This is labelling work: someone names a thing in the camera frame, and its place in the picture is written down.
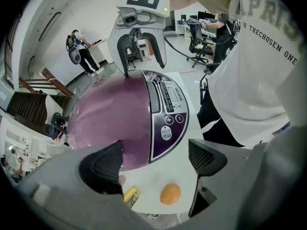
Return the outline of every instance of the office chair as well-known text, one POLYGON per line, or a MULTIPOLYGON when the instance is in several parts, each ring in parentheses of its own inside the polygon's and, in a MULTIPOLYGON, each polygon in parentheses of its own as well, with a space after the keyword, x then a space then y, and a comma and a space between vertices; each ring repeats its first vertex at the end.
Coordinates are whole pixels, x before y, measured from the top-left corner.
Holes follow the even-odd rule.
POLYGON ((202 38, 200 22, 189 19, 187 20, 187 24, 189 25, 190 32, 191 32, 191 42, 189 46, 189 51, 191 53, 196 53, 195 57, 191 57, 191 58, 195 59, 196 61, 200 61, 203 64, 208 63, 209 60, 205 58, 204 56, 205 55, 213 56, 212 49, 210 47, 207 47, 208 44, 213 44, 213 43, 208 42, 202 38))
POLYGON ((133 61, 140 60, 143 61, 140 49, 137 46, 137 42, 134 41, 134 36, 129 36, 123 41, 123 48, 126 51, 126 60, 127 65, 131 62, 133 67, 136 68, 133 61))

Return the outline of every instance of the white table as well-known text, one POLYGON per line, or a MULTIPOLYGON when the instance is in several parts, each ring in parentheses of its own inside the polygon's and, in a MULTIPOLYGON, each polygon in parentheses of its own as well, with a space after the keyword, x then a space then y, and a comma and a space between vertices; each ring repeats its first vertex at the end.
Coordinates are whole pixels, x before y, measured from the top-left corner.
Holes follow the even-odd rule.
POLYGON ((185 29, 184 29, 184 25, 180 25, 180 24, 176 24, 176 33, 177 35, 182 35, 184 34, 185 29))
POLYGON ((113 58, 107 44, 107 38, 102 39, 99 43, 89 48, 89 51, 97 63, 100 63, 103 60, 107 60, 109 64, 113 63, 113 58))
POLYGON ((189 106, 189 125, 185 136, 177 147, 158 161, 136 170, 120 172, 126 176, 123 192, 131 186, 137 186, 140 197, 132 210, 148 214, 176 214, 187 212, 193 201, 197 174, 189 162, 189 138, 202 139, 201 128, 189 97, 188 91, 178 72, 166 73, 182 89, 189 106), (181 198, 173 205, 160 202, 160 194, 169 183, 181 188, 181 198))
POLYGON ((183 30, 184 30, 184 39, 190 41, 190 37, 187 37, 187 30, 190 29, 188 25, 183 25, 183 30))

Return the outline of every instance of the person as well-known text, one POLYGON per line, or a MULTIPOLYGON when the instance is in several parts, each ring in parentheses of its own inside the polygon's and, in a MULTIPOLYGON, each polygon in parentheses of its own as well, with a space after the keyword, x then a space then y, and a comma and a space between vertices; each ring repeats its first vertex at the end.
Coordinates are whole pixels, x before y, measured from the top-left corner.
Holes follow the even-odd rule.
MULTIPOLYGON (((90 44, 85 39, 84 35, 82 35, 78 30, 73 30, 71 34, 75 36, 75 38, 81 42, 81 45, 84 44, 87 47, 90 46, 90 44)), ((87 48, 79 49, 79 53, 80 53, 80 58, 81 58, 80 65, 86 72, 90 73, 93 77, 96 74, 99 74, 100 72, 102 72, 104 68, 102 67, 99 69, 93 57, 91 56, 90 51, 87 48), (94 71, 89 67, 89 65, 86 63, 85 60, 88 61, 88 63, 91 65, 94 71)))
POLYGON ((232 44, 232 34, 234 25, 228 20, 228 14, 222 13, 219 20, 215 23, 206 23, 201 25, 203 28, 216 29, 216 46, 213 57, 214 63, 221 63, 226 58, 226 51, 232 44))
POLYGON ((28 175, 29 171, 23 171, 23 159, 19 158, 19 169, 16 170, 13 167, 9 166, 8 161, 6 160, 5 156, 1 158, 1 164, 4 168, 7 169, 9 174, 11 175, 11 178, 18 183, 22 178, 24 178, 26 175, 28 175))
POLYGON ((281 0, 170 0, 171 10, 196 1, 241 20, 238 43, 208 79, 197 117, 201 128, 216 123, 203 137, 255 145, 289 122, 275 91, 304 53, 304 37, 281 0))

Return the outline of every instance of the purple rice cooker lid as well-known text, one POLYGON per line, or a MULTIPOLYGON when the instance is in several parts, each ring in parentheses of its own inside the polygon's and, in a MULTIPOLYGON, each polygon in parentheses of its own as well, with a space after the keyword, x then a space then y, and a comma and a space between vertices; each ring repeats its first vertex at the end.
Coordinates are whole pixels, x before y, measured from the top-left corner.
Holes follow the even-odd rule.
POLYGON ((151 109, 146 80, 140 70, 129 77, 117 73, 95 83, 78 100, 68 124, 73 150, 123 141, 122 170, 149 163, 151 109))

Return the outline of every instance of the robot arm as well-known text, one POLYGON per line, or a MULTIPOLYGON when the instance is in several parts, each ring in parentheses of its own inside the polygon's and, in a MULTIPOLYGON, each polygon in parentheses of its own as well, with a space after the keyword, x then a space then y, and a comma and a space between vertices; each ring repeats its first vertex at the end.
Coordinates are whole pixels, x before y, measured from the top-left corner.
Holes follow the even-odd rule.
POLYGON ((117 7, 119 16, 108 40, 112 58, 118 69, 127 77, 124 39, 134 35, 138 39, 148 39, 161 68, 166 65, 163 30, 165 18, 169 16, 169 0, 120 0, 117 7))

